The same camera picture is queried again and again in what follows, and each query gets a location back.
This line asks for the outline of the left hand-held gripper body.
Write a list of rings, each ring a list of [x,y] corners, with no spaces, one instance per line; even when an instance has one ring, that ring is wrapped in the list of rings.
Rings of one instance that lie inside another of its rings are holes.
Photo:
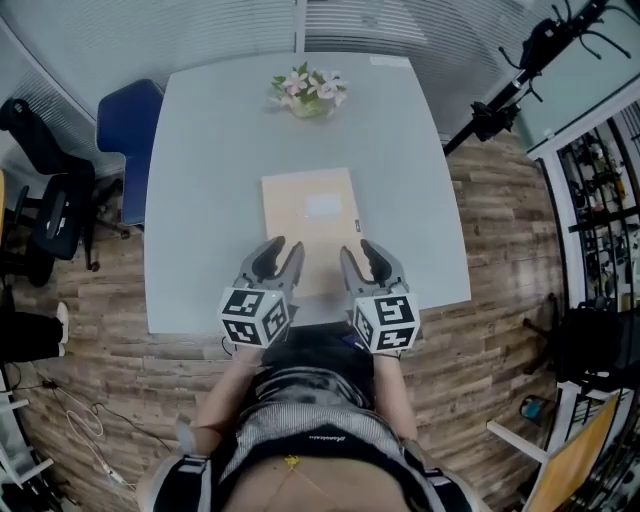
[[[261,279],[242,268],[222,293],[218,318],[236,345],[268,348],[288,332],[298,307],[291,303],[301,271],[287,270]]]

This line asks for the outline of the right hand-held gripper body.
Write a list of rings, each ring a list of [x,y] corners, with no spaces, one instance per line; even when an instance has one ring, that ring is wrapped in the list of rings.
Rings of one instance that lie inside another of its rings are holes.
[[[345,284],[353,299],[350,316],[363,345],[372,354],[410,349],[419,332],[417,296],[401,279],[387,287]]]

